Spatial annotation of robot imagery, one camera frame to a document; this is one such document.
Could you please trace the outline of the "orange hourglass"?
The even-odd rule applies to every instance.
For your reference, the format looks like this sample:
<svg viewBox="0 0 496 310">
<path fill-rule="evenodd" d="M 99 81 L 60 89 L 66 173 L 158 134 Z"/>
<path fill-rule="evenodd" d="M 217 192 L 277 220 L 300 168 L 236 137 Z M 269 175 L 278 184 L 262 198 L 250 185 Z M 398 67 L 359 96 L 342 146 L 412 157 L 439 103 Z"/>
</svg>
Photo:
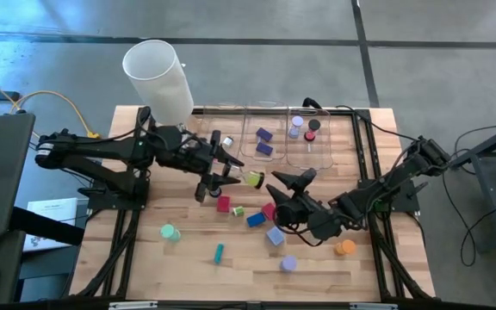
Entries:
<svg viewBox="0 0 496 310">
<path fill-rule="evenodd" d="M 350 239 L 342 240 L 334 245 L 334 252 L 339 255 L 349 255 L 357 250 L 357 245 Z"/>
</svg>

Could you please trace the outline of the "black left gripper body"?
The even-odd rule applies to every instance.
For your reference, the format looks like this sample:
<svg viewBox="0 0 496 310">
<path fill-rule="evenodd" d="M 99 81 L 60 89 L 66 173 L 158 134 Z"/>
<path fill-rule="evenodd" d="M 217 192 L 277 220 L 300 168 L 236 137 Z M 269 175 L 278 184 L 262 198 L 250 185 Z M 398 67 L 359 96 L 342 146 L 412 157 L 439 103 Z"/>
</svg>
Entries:
<svg viewBox="0 0 496 310">
<path fill-rule="evenodd" d="M 220 131 L 214 130 L 209 141 L 189 131 L 183 131 L 183 135 L 185 139 L 180 145 L 180 153 L 184 156 L 183 169 L 201 177 L 195 189 L 195 199 L 204 202 L 207 192 L 215 187 L 213 164 L 220 142 Z"/>
</svg>

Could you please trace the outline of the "black hourglass yellow sand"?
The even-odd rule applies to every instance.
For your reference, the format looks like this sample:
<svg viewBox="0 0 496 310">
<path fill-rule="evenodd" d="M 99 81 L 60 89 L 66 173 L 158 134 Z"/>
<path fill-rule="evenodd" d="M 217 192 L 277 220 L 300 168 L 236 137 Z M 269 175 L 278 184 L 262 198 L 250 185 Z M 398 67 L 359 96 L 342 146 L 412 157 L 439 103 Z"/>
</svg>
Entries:
<svg viewBox="0 0 496 310">
<path fill-rule="evenodd" d="M 245 183 L 254 189 L 260 189 L 265 179 L 264 172 L 247 170 L 242 166 L 234 164 L 226 164 L 223 167 L 222 176 L 234 183 Z"/>
</svg>

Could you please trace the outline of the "white paper booklet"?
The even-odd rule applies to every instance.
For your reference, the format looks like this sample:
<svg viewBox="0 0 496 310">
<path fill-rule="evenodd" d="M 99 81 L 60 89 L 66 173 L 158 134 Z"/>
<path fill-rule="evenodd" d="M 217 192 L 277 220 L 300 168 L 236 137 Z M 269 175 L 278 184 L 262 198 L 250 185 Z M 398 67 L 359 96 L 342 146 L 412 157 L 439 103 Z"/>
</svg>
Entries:
<svg viewBox="0 0 496 310">
<path fill-rule="evenodd" d="M 57 200 L 30 201 L 28 203 L 27 210 L 49 219 L 74 226 L 76 224 L 77 207 L 77 198 L 66 198 Z M 64 247 L 68 247 L 68 244 L 27 234 L 22 250 L 24 252 L 31 252 Z"/>
</svg>

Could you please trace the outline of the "black hourglass red sand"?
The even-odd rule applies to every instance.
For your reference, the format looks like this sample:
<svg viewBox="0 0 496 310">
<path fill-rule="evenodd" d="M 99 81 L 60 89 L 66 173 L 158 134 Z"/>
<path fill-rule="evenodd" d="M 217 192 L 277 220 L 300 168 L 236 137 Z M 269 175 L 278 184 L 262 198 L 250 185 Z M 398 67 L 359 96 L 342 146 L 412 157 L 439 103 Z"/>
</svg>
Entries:
<svg viewBox="0 0 496 310">
<path fill-rule="evenodd" d="M 304 140 L 307 142 L 313 142 L 318 135 L 318 131 L 320 130 L 320 127 L 321 127 L 321 123 L 319 120 L 311 119 L 307 123 L 307 130 L 303 135 Z"/>
</svg>

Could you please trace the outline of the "white cylinder shade lamp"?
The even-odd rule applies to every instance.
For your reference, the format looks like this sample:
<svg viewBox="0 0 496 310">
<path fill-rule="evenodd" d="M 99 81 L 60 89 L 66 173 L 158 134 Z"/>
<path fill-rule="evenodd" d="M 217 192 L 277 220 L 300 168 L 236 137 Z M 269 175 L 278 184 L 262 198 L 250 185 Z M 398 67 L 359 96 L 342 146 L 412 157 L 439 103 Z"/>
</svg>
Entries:
<svg viewBox="0 0 496 310">
<path fill-rule="evenodd" d="M 158 124 L 173 129 L 186 124 L 195 104 L 173 45 L 142 41 L 126 52 L 122 70 Z"/>
</svg>

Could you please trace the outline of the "mint green hourglass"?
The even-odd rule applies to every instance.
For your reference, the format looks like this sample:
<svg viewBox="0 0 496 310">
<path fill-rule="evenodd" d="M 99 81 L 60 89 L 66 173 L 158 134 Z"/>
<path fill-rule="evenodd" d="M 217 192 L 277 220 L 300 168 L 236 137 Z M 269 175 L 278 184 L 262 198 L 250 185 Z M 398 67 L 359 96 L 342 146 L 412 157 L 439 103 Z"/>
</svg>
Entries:
<svg viewBox="0 0 496 310">
<path fill-rule="evenodd" d="M 160 228 L 160 235 L 163 239 L 171 242 L 177 242 L 181 238 L 181 233 L 172 224 L 165 224 Z"/>
</svg>

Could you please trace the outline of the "silver metal bracket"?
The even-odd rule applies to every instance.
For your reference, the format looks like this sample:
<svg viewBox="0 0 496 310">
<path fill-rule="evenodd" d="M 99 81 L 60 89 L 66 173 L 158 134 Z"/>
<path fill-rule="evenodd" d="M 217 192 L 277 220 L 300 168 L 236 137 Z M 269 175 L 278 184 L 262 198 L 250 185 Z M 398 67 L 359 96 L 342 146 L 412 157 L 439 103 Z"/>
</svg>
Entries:
<svg viewBox="0 0 496 310">
<path fill-rule="evenodd" d="M 108 305 L 108 310 L 156 310 L 157 308 L 157 301 L 119 301 Z"/>
<path fill-rule="evenodd" d="M 399 310 L 397 304 L 354 302 L 349 305 L 350 310 Z"/>
</svg>

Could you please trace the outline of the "clear plastic bin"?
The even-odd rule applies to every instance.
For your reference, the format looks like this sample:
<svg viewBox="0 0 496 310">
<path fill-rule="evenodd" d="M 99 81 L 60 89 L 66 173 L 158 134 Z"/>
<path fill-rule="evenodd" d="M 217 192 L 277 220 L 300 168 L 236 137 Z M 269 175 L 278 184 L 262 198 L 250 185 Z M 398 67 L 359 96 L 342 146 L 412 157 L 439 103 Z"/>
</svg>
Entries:
<svg viewBox="0 0 496 310">
<path fill-rule="evenodd" d="M 331 147 L 331 116 L 323 109 L 316 108 L 290 108 L 288 110 L 288 130 L 291 126 L 291 119 L 294 116 L 303 118 L 300 134 L 297 139 L 286 138 L 286 157 L 290 165 L 315 170 L 328 169 L 332 166 L 332 147 Z M 317 119 L 321 123 L 318 135 L 313 142 L 304 140 L 304 133 L 307 130 L 307 123 L 311 119 Z"/>
<path fill-rule="evenodd" d="M 256 136 L 256 131 L 260 127 L 273 134 L 270 142 L 266 142 Z M 287 129 L 287 105 L 281 102 L 252 102 L 246 105 L 240 153 L 259 161 L 278 161 L 283 159 L 286 156 Z M 256 151 L 259 142 L 273 147 L 273 152 L 270 156 L 265 156 Z"/>
<path fill-rule="evenodd" d="M 214 130 L 220 131 L 220 143 L 229 136 L 233 139 L 230 147 L 224 149 L 237 158 L 244 130 L 245 109 L 237 105 L 203 106 L 192 112 L 195 132 L 201 138 L 210 140 Z"/>
</svg>

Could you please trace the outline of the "lavender rectangular box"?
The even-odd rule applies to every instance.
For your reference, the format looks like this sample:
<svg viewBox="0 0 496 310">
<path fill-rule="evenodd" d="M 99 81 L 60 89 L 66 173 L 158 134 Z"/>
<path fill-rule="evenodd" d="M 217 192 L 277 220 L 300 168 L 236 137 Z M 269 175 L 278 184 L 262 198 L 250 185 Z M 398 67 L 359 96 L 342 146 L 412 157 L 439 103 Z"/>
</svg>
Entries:
<svg viewBox="0 0 496 310">
<path fill-rule="evenodd" d="M 277 226 L 273 226 L 266 233 L 266 236 L 269 239 L 269 241 L 271 242 L 271 244 L 274 246 L 281 245 L 285 240 L 283 232 Z"/>
</svg>

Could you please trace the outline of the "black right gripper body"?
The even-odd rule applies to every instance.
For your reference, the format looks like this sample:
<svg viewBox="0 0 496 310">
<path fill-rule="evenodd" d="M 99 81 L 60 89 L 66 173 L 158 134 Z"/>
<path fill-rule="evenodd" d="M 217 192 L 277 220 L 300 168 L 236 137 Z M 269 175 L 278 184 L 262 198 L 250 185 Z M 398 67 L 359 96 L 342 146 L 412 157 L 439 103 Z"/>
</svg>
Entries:
<svg viewBox="0 0 496 310">
<path fill-rule="evenodd" d="M 289 205 L 289 210 L 276 210 L 277 226 L 294 234 L 310 232 L 318 240 L 328 240 L 342 233 L 339 215 L 314 200 L 307 191 L 292 194 Z"/>
</svg>

